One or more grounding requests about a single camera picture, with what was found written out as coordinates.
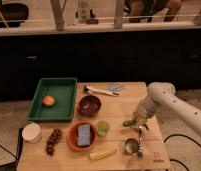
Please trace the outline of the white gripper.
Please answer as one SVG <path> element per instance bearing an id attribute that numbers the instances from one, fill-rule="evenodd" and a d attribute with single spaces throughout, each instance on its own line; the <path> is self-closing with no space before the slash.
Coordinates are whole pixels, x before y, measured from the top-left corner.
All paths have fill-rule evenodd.
<path id="1" fill-rule="evenodd" d="M 133 120 L 136 121 L 135 127 L 136 128 L 143 128 L 149 129 L 147 126 L 147 122 L 154 116 L 154 113 L 148 111 L 145 106 L 143 105 L 143 101 L 140 100 L 136 110 L 133 112 Z"/>

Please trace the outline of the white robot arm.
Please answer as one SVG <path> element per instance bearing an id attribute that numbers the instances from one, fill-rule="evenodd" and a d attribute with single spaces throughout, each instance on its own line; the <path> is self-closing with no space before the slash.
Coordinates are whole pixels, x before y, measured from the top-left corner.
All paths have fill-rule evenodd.
<path id="1" fill-rule="evenodd" d="M 175 95 L 171 83 L 153 82 L 147 87 L 147 95 L 141 99 L 133 118 L 136 126 L 144 125 L 162 105 L 176 113 L 197 135 L 201 137 L 201 110 L 184 102 Z"/>

